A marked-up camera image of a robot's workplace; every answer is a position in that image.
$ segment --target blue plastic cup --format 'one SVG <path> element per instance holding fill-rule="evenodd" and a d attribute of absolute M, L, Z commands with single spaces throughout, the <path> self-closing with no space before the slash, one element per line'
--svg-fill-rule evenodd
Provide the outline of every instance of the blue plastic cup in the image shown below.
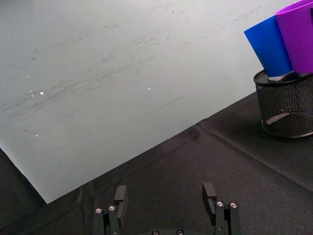
<path fill-rule="evenodd" d="M 247 29 L 245 35 L 269 77 L 293 70 L 275 16 Z"/>

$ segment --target mesh pencil holder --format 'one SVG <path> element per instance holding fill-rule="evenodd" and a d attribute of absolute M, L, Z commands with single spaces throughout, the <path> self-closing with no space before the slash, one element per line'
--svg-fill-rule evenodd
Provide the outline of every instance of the mesh pencil holder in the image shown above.
<path fill-rule="evenodd" d="M 313 134 L 312 73 L 292 72 L 279 81 L 271 81 L 261 71 L 253 80 L 265 132 L 283 138 Z"/>

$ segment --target purple plastic cup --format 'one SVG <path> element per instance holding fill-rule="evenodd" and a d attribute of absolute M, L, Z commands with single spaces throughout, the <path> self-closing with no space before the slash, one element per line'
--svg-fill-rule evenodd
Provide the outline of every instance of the purple plastic cup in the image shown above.
<path fill-rule="evenodd" d="M 313 72 L 313 0 L 301 0 L 276 12 L 292 68 L 298 73 Z"/>

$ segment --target bolt head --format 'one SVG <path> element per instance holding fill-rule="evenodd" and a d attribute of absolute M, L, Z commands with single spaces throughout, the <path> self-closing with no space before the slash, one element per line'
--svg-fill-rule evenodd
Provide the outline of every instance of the bolt head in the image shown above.
<path fill-rule="evenodd" d="M 181 230 L 181 229 L 178 229 L 178 230 L 176 231 L 176 234 L 177 234 L 177 235 L 184 235 L 184 231 Z"/>
<path fill-rule="evenodd" d="M 219 207 L 222 207 L 222 206 L 224 205 L 223 202 L 217 202 L 216 204 L 217 204 Z"/>
<path fill-rule="evenodd" d="M 98 209 L 95 210 L 95 212 L 96 212 L 97 214 L 100 214 L 100 213 L 102 212 L 102 209 L 101 209 L 101 208 L 98 208 Z"/>
<path fill-rule="evenodd" d="M 231 206 L 232 208 L 236 208 L 238 205 L 237 205 L 236 203 L 232 202 L 232 203 L 230 203 L 230 206 Z"/>

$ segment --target black tablecloth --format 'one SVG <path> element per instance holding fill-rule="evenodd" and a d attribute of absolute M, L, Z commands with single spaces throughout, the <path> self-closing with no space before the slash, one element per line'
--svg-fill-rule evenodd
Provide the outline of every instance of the black tablecloth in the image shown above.
<path fill-rule="evenodd" d="M 46 205 L 0 149 L 0 229 Z"/>
<path fill-rule="evenodd" d="M 190 127 L 90 181 L 0 234 L 88 235 L 93 212 L 127 185 L 122 234 L 185 228 L 213 234 L 201 200 L 210 181 L 220 199 L 240 205 L 245 235 L 313 234 L 313 140 L 285 140 L 260 127 L 256 95 Z"/>

